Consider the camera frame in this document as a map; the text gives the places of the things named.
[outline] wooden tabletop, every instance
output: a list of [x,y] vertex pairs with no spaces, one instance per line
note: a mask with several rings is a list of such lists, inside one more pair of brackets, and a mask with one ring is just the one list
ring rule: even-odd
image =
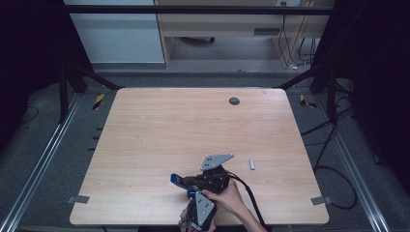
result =
[[[175,225],[189,200],[170,174],[200,174],[205,156],[219,154],[234,154],[223,167],[250,186],[267,224],[328,221],[326,207],[311,203],[321,193],[283,90],[125,88],[79,192],[90,199],[75,203],[71,223]],[[222,207],[215,221],[240,223]]]

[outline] human hand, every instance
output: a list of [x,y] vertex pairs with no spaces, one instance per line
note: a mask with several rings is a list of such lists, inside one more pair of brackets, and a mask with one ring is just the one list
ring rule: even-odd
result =
[[[180,218],[181,219],[187,218],[187,214],[188,214],[188,208],[185,208],[185,210],[183,210],[182,213],[180,214]],[[217,227],[215,226],[214,219],[212,218],[209,230],[205,231],[205,232],[214,232],[216,229],[217,229]],[[186,231],[187,231],[186,228],[181,228],[181,232],[186,232]],[[192,232],[192,231],[194,231],[193,228],[189,227],[188,232]]]
[[210,200],[219,202],[225,210],[234,215],[238,215],[243,210],[248,209],[242,199],[236,182],[232,179],[229,180],[228,187],[220,194],[215,194],[206,189],[202,190],[202,193]]

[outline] aluminum rail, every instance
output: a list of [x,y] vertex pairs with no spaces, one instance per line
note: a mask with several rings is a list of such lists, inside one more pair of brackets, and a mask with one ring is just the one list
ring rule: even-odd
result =
[[66,120],[59,124],[51,136],[48,144],[46,145],[42,156],[40,157],[36,167],[31,173],[30,178],[26,182],[23,190],[21,191],[18,199],[13,205],[12,209],[0,223],[1,232],[13,232],[17,229],[18,223],[20,222],[26,208],[28,207],[34,193],[37,190],[40,182],[42,181],[43,175],[47,170],[51,159],[53,158],[60,142],[67,131],[70,123],[72,122],[73,116],[78,109],[78,105],[82,99],[82,95],[75,94],[70,106],[69,115]]
[[206,15],[346,15],[353,9],[329,7],[254,7],[254,6],[42,6],[42,11],[69,14],[206,14]]
[[[328,114],[326,112],[326,104],[320,97],[315,97],[316,102],[320,110],[322,111],[323,116],[326,120],[329,120]],[[339,155],[341,162],[343,163],[346,172],[352,181],[353,186],[355,187],[360,202],[366,212],[368,221],[370,222],[373,230],[375,232],[390,232],[389,225],[387,224],[383,214],[381,213],[376,200],[373,197],[369,187],[366,184],[365,178],[359,170],[359,167],[354,162],[352,156],[349,153],[349,150],[346,147],[346,144],[343,141],[343,137],[337,131],[335,135],[336,146],[339,150]]]

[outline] metal bracket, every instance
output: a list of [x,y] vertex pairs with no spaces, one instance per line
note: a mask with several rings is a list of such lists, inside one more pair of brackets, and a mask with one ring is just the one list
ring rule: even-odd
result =
[[196,212],[198,215],[198,225],[202,226],[208,215],[211,214],[215,204],[204,196],[201,192],[196,193]]
[[313,203],[313,205],[320,205],[320,204],[331,204],[333,203],[333,199],[330,196],[318,196],[318,197],[314,197],[311,198],[311,203]]
[[206,156],[202,162],[201,171],[214,169],[233,157],[233,154]]
[[89,199],[90,199],[89,196],[82,196],[82,195],[69,196],[69,198],[67,198],[66,202],[69,203],[69,204],[74,204],[74,203],[87,204]]

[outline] person's arm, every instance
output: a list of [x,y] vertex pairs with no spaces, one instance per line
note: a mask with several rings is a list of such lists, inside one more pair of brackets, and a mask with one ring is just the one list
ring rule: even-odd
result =
[[225,210],[236,216],[248,231],[266,232],[265,228],[245,205],[236,182],[232,179],[230,179],[228,187],[221,194],[214,194],[208,190],[202,190],[202,193],[209,199],[219,202]]

